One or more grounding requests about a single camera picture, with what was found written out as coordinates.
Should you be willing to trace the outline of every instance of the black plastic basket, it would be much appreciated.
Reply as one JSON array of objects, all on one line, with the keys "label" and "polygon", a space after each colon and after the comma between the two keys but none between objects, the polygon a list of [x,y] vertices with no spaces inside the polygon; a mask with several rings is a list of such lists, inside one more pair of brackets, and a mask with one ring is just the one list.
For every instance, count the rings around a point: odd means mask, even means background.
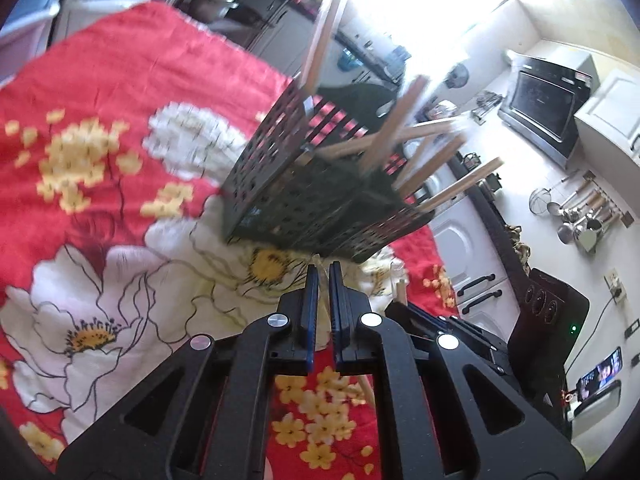
[{"label": "black plastic basket", "polygon": [[419,212],[392,189],[406,163],[401,155],[364,179],[357,157],[325,160],[315,154],[318,146],[363,134],[346,112],[327,100],[314,105],[292,81],[222,185],[225,239],[360,263],[427,224],[433,213]]}]

